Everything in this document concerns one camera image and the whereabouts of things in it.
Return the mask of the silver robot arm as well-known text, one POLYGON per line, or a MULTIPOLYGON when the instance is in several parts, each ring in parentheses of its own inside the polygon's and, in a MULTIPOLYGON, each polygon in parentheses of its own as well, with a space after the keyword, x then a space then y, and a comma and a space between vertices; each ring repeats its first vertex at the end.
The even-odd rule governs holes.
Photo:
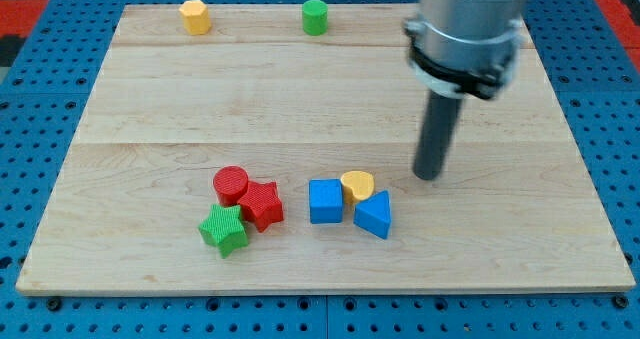
POLYGON ((494 98, 514 76, 527 0, 419 0, 404 22, 408 63, 431 91, 494 98))

